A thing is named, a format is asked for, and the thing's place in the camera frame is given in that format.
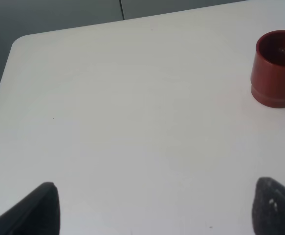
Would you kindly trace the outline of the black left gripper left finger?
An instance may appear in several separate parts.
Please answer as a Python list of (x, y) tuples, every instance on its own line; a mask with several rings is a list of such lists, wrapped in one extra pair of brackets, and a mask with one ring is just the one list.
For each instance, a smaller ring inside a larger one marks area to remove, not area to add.
[(0, 216), (0, 235), (58, 235), (60, 201), (53, 182), (44, 182)]

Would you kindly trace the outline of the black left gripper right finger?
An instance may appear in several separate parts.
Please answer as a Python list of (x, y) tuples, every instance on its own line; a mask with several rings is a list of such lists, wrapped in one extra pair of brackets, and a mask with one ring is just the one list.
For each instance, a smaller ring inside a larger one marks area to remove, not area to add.
[(256, 235), (285, 235), (285, 186), (273, 178), (257, 180), (252, 226)]

